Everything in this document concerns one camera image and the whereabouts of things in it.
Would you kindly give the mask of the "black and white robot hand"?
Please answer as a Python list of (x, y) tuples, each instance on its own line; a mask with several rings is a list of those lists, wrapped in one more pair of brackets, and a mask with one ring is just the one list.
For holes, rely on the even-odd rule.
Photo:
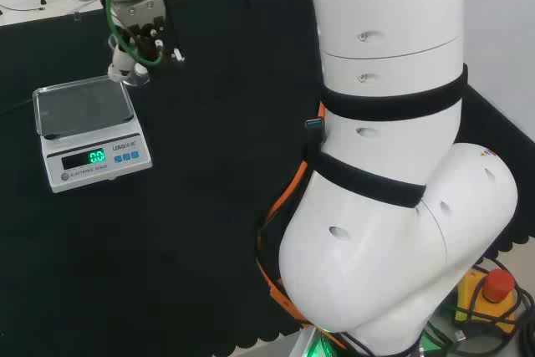
[(105, 2), (105, 16), (110, 28), (112, 59), (109, 78), (115, 82), (136, 84), (149, 71), (161, 66), (168, 46), (166, 10), (163, 0), (137, 3)]

